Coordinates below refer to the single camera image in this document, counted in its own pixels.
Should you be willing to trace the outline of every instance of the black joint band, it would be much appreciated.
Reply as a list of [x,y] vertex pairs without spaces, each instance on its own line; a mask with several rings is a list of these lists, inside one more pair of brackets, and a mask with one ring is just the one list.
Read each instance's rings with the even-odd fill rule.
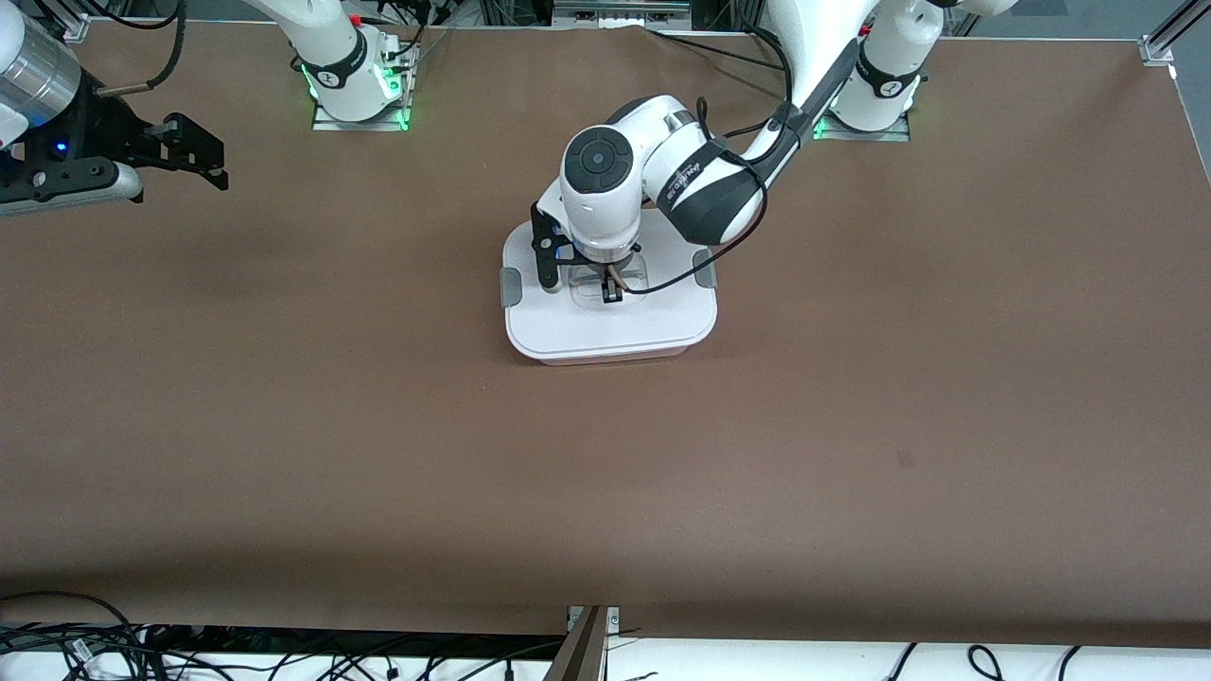
[[917,80],[920,69],[905,75],[893,75],[880,70],[866,57],[866,44],[857,52],[857,75],[862,76],[879,99],[894,99]]
[[799,145],[803,144],[804,137],[811,137],[811,128],[816,126],[816,121],[810,115],[790,102],[779,104],[769,120],[777,121],[782,127],[793,132],[799,138]]
[[711,161],[722,156],[727,150],[728,141],[722,137],[716,137],[699,147],[698,151],[690,154],[660,189],[660,195],[656,196],[656,207],[667,216],[673,210],[673,205],[677,204],[677,199],[685,193],[685,188],[702,174]]
[[369,52],[366,34],[356,29],[354,33],[357,35],[357,45],[348,57],[335,64],[321,67],[299,57],[299,61],[303,63],[303,68],[306,69],[306,73],[310,74],[311,79],[321,87],[326,87],[328,90],[340,90],[345,86],[345,81],[349,80],[349,76],[357,73],[357,69],[362,68],[362,64],[366,63],[366,57]]

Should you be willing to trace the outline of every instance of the silver cylinder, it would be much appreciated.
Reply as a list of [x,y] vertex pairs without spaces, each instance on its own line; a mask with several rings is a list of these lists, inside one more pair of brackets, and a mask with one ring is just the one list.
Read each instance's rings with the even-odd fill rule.
[[25,35],[12,63],[0,73],[0,103],[38,127],[71,104],[80,88],[80,63],[42,27],[22,18]]

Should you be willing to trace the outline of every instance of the brown table surface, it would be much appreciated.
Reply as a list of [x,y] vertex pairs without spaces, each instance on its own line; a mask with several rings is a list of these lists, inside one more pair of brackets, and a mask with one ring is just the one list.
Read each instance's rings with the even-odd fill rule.
[[[96,25],[79,55],[137,81],[170,40]],[[942,42],[911,144],[799,154],[704,343],[590,368],[510,347],[505,236],[624,102],[702,95],[729,130],[777,74],[639,29],[459,30],[412,131],[342,135],[309,130],[289,58],[274,27],[194,25],[131,98],[223,138],[230,191],[148,171],[142,206],[4,222],[5,591],[151,622],[553,633],[608,602],[648,635],[1211,646],[1211,189],[1132,44]]]

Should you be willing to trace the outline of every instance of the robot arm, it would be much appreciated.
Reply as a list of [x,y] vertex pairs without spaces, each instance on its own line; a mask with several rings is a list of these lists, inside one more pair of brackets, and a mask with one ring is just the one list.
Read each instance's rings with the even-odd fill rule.
[[[606,125],[576,136],[564,151],[559,179],[535,208],[558,223],[579,258],[614,264],[635,246],[642,196],[636,191],[632,176],[639,174],[642,195],[655,202],[685,241],[704,246],[728,244],[745,231],[761,207],[764,190],[774,184],[834,102],[857,101],[846,113],[857,111],[867,119],[886,114],[888,104],[872,96],[871,81],[861,78],[863,63],[874,58],[886,69],[911,73],[911,78],[917,79],[913,81],[916,87],[920,63],[941,33],[943,6],[963,2],[964,8],[992,15],[1015,1],[884,0],[879,21],[868,39],[872,48],[863,50],[867,45],[860,45],[856,36],[866,18],[880,5],[879,0],[770,0],[768,19],[790,63],[791,92],[748,149],[740,154],[741,162],[727,150],[722,139],[708,139],[702,125],[676,99],[656,98],[662,102],[659,108],[632,103]],[[880,32],[880,25],[886,28]],[[879,44],[885,44],[882,51]],[[851,96],[863,91],[866,101]],[[911,91],[891,103],[899,108],[879,128],[895,121],[908,97]],[[609,191],[570,179],[569,174],[584,172],[603,178],[618,173],[613,167],[593,166],[596,155],[586,159],[585,147],[576,144],[578,141],[586,135],[613,137],[613,132],[631,141],[633,133],[629,131],[637,126],[648,136],[643,154],[633,156],[635,162],[642,162],[642,171],[629,168],[627,182]]]
[[[340,0],[246,1],[277,21],[333,118],[366,120],[402,96],[385,76],[398,39],[355,27]],[[101,88],[64,45],[0,0],[0,216],[138,201],[138,167],[184,170],[226,189],[218,138],[182,114],[151,125]],[[6,153],[18,142],[22,159]]]

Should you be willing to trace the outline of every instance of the black cable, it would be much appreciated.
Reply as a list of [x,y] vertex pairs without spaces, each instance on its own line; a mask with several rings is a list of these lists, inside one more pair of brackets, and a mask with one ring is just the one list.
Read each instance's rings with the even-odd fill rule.
[[[702,132],[706,136],[707,142],[710,142],[712,139],[712,136],[711,136],[711,128],[706,124],[707,105],[705,97],[698,98],[696,108],[698,108],[698,122],[702,127]],[[753,218],[753,222],[748,225],[748,229],[741,233],[740,236],[733,239],[727,246],[712,253],[710,258],[706,258],[701,263],[698,263],[696,265],[683,271],[682,274],[678,274],[677,276],[670,279],[668,281],[658,284],[656,286],[650,286],[648,288],[629,287],[626,282],[622,280],[622,275],[616,269],[614,269],[614,265],[609,265],[610,276],[615,280],[615,284],[618,284],[619,288],[626,291],[632,296],[647,296],[648,293],[664,291],[665,288],[668,288],[675,284],[679,284],[681,281],[684,281],[685,279],[711,267],[712,264],[714,264],[716,261],[730,253],[733,248],[744,244],[744,241],[748,239],[748,236],[751,236],[753,231],[757,230],[757,227],[761,225],[762,221],[765,219],[765,210],[769,207],[769,188],[765,187],[765,181],[762,179],[761,173],[757,172],[757,168],[753,167],[751,161],[748,161],[740,154],[736,154],[731,149],[725,149],[723,154],[719,155],[719,158],[728,162],[740,166],[741,168],[744,168],[745,172],[751,174],[753,179],[757,181],[757,188],[761,190],[761,207],[757,210],[757,217]]]
[[917,649],[917,643],[908,643],[905,651],[900,653],[900,659],[896,662],[896,668],[891,670],[891,675],[888,676],[888,681],[897,681],[900,679],[900,673],[905,670],[905,664],[908,662],[908,656]]
[[[35,639],[39,639],[38,641],[30,641],[30,642],[22,643],[22,645],[18,645],[18,646],[8,646],[8,648],[5,649],[5,651],[2,651],[2,652],[0,652],[0,654],[7,654],[7,653],[19,652],[19,651],[24,651],[24,649],[45,648],[47,645],[53,645],[53,646],[57,646],[59,648],[59,652],[63,654],[63,662],[64,662],[64,664],[68,668],[68,675],[64,676],[64,681],[78,681],[80,679],[84,679],[85,681],[93,681],[92,677],[87,674],[88,660],[87,659],[81,659],[80,656],[76,653],[76,651],[74,648],[71,648],[71,647],[68,646],[68,643],[71,642],[71,641],[79,641],[80,640],[79,637],[73,637],[73,636],[48,636],[48,635],[46,635],[46,634],[44,634],[42,631],[39,631],[39,630],[18,631],[18,630],[12,629],[10,626],[0,626],[0,629],[10,631],[10,635],[16,635],[17,637],[33,636]],[[81,628],[76,628],[76,629],[90,629],[91,630],[93,628],[84,628],[84,626],[81,626]],[[102,631],[107,631],[107,633],[113,634],[111,631],[108,631],[108,630],[102,630]],[[99,652],[104,653],[107,651],[102,649]],[[131,673],[131,679],[136,680],[136,681],[147,681],[148,676],[147,676],[147,668],[144,666],[145,663],[143,660],[140,660],[140,659],[139,660],[132,659],[133,656],[131,656],[130,653],[127,653],[125,651],[122,651],[120,654],[121,654],[122,660],[126,663],[126,668]]]
[[719,50],[718,47],[711,47],[710,45],[702,45],[701,42],[694,42],[693,40],[685,40],[684,38],[678,38],[676,35],[665,35],[664,33],[658,33],[655,30],[653,30],[652,33],[655,34],[655,35],[659,35],[660,38],[664,38],[665,40],[671,40],[673,42],[679,42],[682,45],[688,45],[688,46],[695,47],[698,50],[706,50],[707,52],[714,52],[716,55],[723,55],[725,57],[733,57],[735,59],[740,59],[741,62],[748,62],[750,64],[757,64],[759,67],[765,67],[765,68],[769,68],[769,69],[782,70],[782,67],[780,67],[777,64],[771,64],[769,62],[763,62],[761,59],[754,59],[752,57],[746,57],[744,55],[736,55],[735,52],[728,52],[727,50]]
[[[988,660],[992,662],[992,673],[976,662],[976,653],[983,653],[988,657]],[[985,646],[975,645],[968,648],[968,664],[971,665],[971,669],[976,670],[976,674],[988,679],[988,681],[1005,681],[1005,677],[1000,674],[1000,663],[997,662],[997,656],[992,654],[992,651]]]
[[446,642],[444,645],[435,646],[432,653],[429,656],[429,662],[425,663],[425,671],[421,673],[420,676],[417,676],[417,681],[430,681],[434,670],[449,662],[452,657],[450,653],[453,653],[458,646],[476,637],[477,636],[474,635],[463,635]]
[[794,82],[791,78],[791,61],[786,57],[786,52],[782,50],[781,42],[779,42],[777,38],[770,32],[756,24],[752,24],[747,21],[745,22],[745,28],[748,29],[748,33],[756,35],[765,45],[769,45],[769,48],[773,50],[775,55],[777,55],[777,61],[780,64],[782,64],[781,68],[782,78],[786,81],[786,101],[790,102],[791,91],[793,88]]
[[[91,596],[86,596],[86,600],[91,600]],[[10,648],[2,651],[2,653],[19,652],[19,651],[23,651],[23,649],[31,649],[31,648],[45,647],[47,645],[46,641],[50,641],[50,642],[52,642],[54,645],[58,645],[62,648],[67,648],[67,643],[65,642],[67,641],[71,641],[71,640],[79,640],[81,637],[80,636],[81,631],[86,633],[88,635],[93,635],[93,636],[97,636],[97,635],[103,634],[103,633],[108,633],[110,635],[116,634],[114,631],[108,631],[108,630],[104,630],[104,629],[98,630],[96,628],[76,626],[76,625],[52,626],[52,628],[47,628],[46,629],[47,631],[54,631],[54,633],[65,634],[65,635],[58,636],[58,637],[50,636],[50,635],[44,634],[41,631],[38,631],[38,630],[33,630],[33,631],[29,631],[29,630],[17,630],[17,629],[12,629],[10,626],[2,626],[2,625],[0,625],[0,629],[2,629],[2,630],[10,630],[10,631],[17,633],[18,635],[22,635],[22,636],[30,636],[30,635],[33,635],[35,637],[41,639],[41,641],[30,641],[28,643],[21,643],[21,645],[17,645],[17,646],[11,646]],[[216,674],[218,674],[219,676],[222,676],[224,679],[224,681],[235,681],[231,677],[231,675],[226,674],[226,669],[228,668],[239,668],[239,666],[241,666],[241,665],[213,664],[213,663],[210,663],[210,662],[206,662],[206,660],[201,660],[201,659],[197,659],[197,654],[199,653],[196,653],[196,652],[186,654],[186,653],[180,653],[180,652],[174,652],[174,651],[156,651],[156,649],[149,648],[148,646],[144,646],[142,643],[139,643],[139,645],[128,645],[128,643],[120,643],[120,642],[116,642],[116,641],[104,641],[103,640],[103,641],[99,641],[99,645],[102,645],[103,647],[108,647],[108,648],[116,648],[119,651],[138,652],[138,653],[142,653],[145,657],[162,657],[162,656],[168,656],[168,657],[174,657],[174,658],[184,659],[184,660],[186,660],[186,664],[185,665],[177,665],[177,666],[195,666],[195,668],[200,668],[200,669],[206,669],[206,670],[210,670],[210,671],[214,671]],[[149,664],[154,664],[154,663],[151,663],[150,660],[147,660],[147,659],[142,659],[142,658],[137,658],[137,659],[139,659],[139,663],[140,663],[139,669],[144,671],[144,675],[139,676],[139,679],[147,679],[145,670],[147,670],[147,668],[148,668]],[[160,679],[163,679],[165,681],[167,681],[167,676],[163,676],[163,675],[156,676],[156,679],[157,679],[157,681]]]
[[758,130],[765,127],[765,122],[768,122],[768,119],[764,120],[764,121],[761,121],[761,122],[754,122],[754,124],[745,126],[745,127],[737,127],[736,130],[733,130],[731,132],[724,132],[723,137],[725,139],[731,139],[733,137],[739,137],[741,135],[748,135],[750,132],[757,132]]
[[[58,590],[22,591],[19,594],[10,594],[7,596],[0,596],[0,603],[22,599],[44,599],[44,597],[71,599],[78,601],[87,601],[90,603],[101,606],[121,624],[122,631],[126,634],[126,637],[128,641],[131,641],[131,643],[136,646],[140,645],[138,635],[134,633],[134,625],[131,624],[131,620],[127,619],[125,614],[122,614],[122,611],[117,610],[108,601],[98,599],[97,596],[90,596],[87,594],[78,594],[75,591],[58,591]],[[145,671],[148,668],[148,660],[143,656],[138,656],[136,659],[139,662],[138,664],[139,670]],[[156,679],[157,681],[166,681],[162,674],[159,674]]]
[[185,47],[185,11],[189,5],[189,0],[177,0],[177,34],[172,39],[172,53],[168,55],[168,63],[160,69],[160,73],[155,78],[148,81],[148,90],[155,90],[160,84],[168,80],[172,71],[177,69],[177,62],[180,61],[180,51]]
[[716,251],[710,258],[706,258],[701,263],[670,279],[668,281],[665,281],[664,284],[659,284],[656,286],[652,286],[649,288],[629,288],[624,286],[622,287],[624,291],[631,293],[632,296],[645,296],[648,293],[655,293],[656,291],[664,291],[665,288],[668,288],[670,286],[678,284],[685,280],[687,277],[690,277],[702,271],[707,267],[714,264],[716,261],[730,253],[733,248],[744,244],[746,239],[752,236],[753,231],[757,231],[757,227],[761,225],[761,222],[763,219],[765,219],[765,208],[769,207],[769,189],[765,187],[765,182],[762,181],[761,173],[757,172],[757,168],[754,168],[752,164],[748,162],[746,159],[740,156],[740,154],[736,154],[735,151],[727,151],[724,153],[723,156],[719,158],[731,161],[733,164],[740,166],[741,168],[745,170],[745,172],[751,174],[753,179],[757,181],[757,188],[761,189],[761,207],[757,210],[757,217],[753,218],[752,224],[750,224],[748,229],[746,229],[740,236],[733,239],[727,246]]
[[[403,12],[400,11],[398,5],[396,5],[395,2],[388,2],[388,6],[395,10],[395,16],[400,17],[401,24],[403,25],[408,24],[408,19],[403,16]],[[419,24],[420,17],[417,16],[417,12],[413,12],[411,7],[406,7],[406,10],[408,10],[408,13],[412,15],[412,18]]]
[[388,59],[394,59],[401,55],[407,55],[408,50],[412,50],[417,45],[417,42],[420,42],[420,36],[424,33],[425,33],[425,24],[419,24],[419,28],[417,29],[417,33],[413,34],[412,40],[409,40],[407,45],[400,47],[397,51],[389,53],[386,56]]
[[115,13],[110,12],[109,10],[107,10],[105,7],[98,5],[97,0],[86,0],[86,1],[92,7],[92,10],[94,12],[97,12],[98,15],[101,15],[101,16],[103,16],[105,18],[113,19],[114,22],[116,22],[116,23],[119,23],[121,25],[125,25],[126,28],[137,28],[139,30],[159,30],[161,28],[166,28],[168,24],[171,24],[177,18],[177,12],[180,10],[180,6],[178,5],[177,7],[174,7],[172,10],[172,13],[168,15],[162,22],[155,22],[155,23],[149,23],[149,24],[140,24],[140,23],[126,21],[122,17],[119,17],[117,15],[115,15]]
[[562,645],[563,645],[563,639],[561,639],[558,641],[549,641],[546,643],[539,643],[536,646],[530,646],[528,648],[522,648],[520,651],[509,653],[507,656],[498,657],[497,659],[494,659],[494,660],[492,660],[489,663],[480,665],[478,668],[475,669],[475,671],[471,671],[470,674],[467,674],[465,676],[460,676],[458,681],[467,681],[469,679],[478,675],[480,673],[482,673],[482,671],[484,671],[487,669],[490,669],[490,668],[493,668],[493,666],[495,666],[495,665],[498,665],[498,664],[500,664],[503,662],[509,662],[511,659],[517,659],[517,658],[520,658],[520,657],[522,657],[524,654],[534,653],[534,652],[541,651],[544,648],[550,648],[550,647],[562,646]]
[[332,665],[332,669],[329,669],[322,676],[320,676],[318,679],[316,679],[316,681],[321,681],[325,676],[327,676],[329,679],[340,679],[345,674],[349,674],[349,670],[352,669],[354,664],[356,664],[358,662],[362,662],[362,660],[365,660],[367,658],[372,658],[375,654],[383,653],[384,651],[389,649],[391,646],[402,643],[403,641],[407,641],[408,639],[413,639],[414,636],[415,636],[414,634],[404,634],[402,636],[396,636],[394,639],[389,639],[386,641],[383,641],[381,643],[374,646],[373,648],[371,648],[371,649],[368,649],[365,653],[361,653],[358,656],[348,654],[348,656],[345,656],[345,659],[343,662],[340,662],[339,664],[334,663]]
[[1063,654],[1063,659],[1060,660],[1060,674],[1056,675],[1056,681],[1063,681],[1063,675],[1068,671],[1068,663],[1072,660],[1072,657],[1075,656],[1077,651],[1079,649],[1080,646],[1073,646],[1068,648],[1068,652]]

